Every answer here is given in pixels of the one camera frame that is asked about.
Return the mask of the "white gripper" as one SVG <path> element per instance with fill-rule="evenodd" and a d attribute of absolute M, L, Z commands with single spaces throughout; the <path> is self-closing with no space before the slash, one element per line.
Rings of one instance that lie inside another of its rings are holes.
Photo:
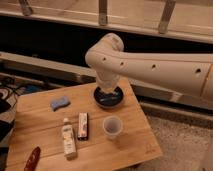
<path fill-rule="evenodd" d="M 117 74 L 97 74 L 96 82 L 104 93 L 109 94 L 115 91 L 119 79 Z"/>

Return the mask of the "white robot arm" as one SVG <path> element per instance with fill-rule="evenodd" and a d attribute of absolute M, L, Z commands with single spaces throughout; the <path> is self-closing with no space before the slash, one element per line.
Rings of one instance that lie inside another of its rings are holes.
<path fill-rule="evenodd" d="M 213 53 L 124 52 L 122 39 L 109 33 L 86 52 L 85 61 L 104 93 L 113 92 L 124 76 L 213 101 Z"/>

